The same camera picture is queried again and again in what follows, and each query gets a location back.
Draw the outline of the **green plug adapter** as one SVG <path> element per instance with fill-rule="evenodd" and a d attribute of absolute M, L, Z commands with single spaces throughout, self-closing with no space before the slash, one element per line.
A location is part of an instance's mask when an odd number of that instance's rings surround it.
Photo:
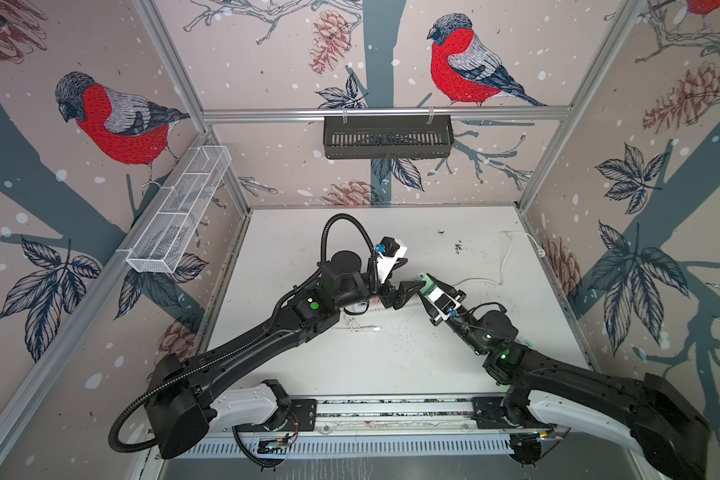
<path fill-rule="evenodd" d="M 418 277 L 417 277 L 417 280 L 424 283 L 423 289 L 430 288 L 430 287 L 432 287 L 432 286 L 434 285 L 433 280 L 431 279 L 431 277 L 430 277 L 427 273 L 421 273 L 421 274 L 419 274 Z"/>

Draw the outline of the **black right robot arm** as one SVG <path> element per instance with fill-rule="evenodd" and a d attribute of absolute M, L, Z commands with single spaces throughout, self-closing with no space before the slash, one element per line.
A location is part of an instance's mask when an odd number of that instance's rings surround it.
<path fill-rule="evenodd" d="M 506 387 L 501 409 L 509 424 L 571 427 L 642 455 L 668 478 L 705 478 L 708 422 L 668 380 L 606 375 L 551 358 L 518 342 L 503 305 L 476 317 L 463 291 L 426 273 L 419 278 L 431 322 L 446 324 Z"/>

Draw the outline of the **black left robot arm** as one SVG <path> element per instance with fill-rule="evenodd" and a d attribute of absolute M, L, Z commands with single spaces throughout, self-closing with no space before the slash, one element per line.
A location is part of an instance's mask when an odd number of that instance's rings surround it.
<path fill-rule="evenodd" d="M 327 254 L 330 229 L 341 220 L 359 231 L 369 252 L 366 261 L 349 250 Z M 392 284 L 391 273 L 406 262 L 400 241 L 385 237 L 374 243 L 354 216 L 333 215 L 321 233 L 316 270 L 242 335 L 185 361 L 175 354 L 164 357 L 148 390 L 114 420 L 109 447 L 118 453 L 156 447 L 165 459 L 188 451 L 209 433 L 218 397 L 272 358 L 329 330 L 344 308 L 373 298 L 385 308 L 402 308 L 424 285 L 417 280 Z"/>

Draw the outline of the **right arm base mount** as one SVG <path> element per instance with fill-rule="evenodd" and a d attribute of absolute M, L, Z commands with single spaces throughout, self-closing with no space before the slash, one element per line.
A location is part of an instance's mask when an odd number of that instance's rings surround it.
<path fill-rule="evenodd" d="M 479 429 L 550 430 L 551 424 L 534 417 L 530 410 L 530 390 L 510 386 L 503 394 L 479 395 L 471 398 L 472 419 Z"/>

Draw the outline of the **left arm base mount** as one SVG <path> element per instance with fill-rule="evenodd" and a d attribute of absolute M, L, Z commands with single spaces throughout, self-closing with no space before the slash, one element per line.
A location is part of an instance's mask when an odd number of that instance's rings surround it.
<path fill-rule="evenodd" d="M 264 380 L 257 386 L 265 394 L 265 399 L 274 398 L 274 409 L 262 423 L 247 423 L 236 426 L 245 433 L 267 432 L 313 432 L 317 420 L 317 400 L 313 398 L 293 398 L 275 379 Z"/>

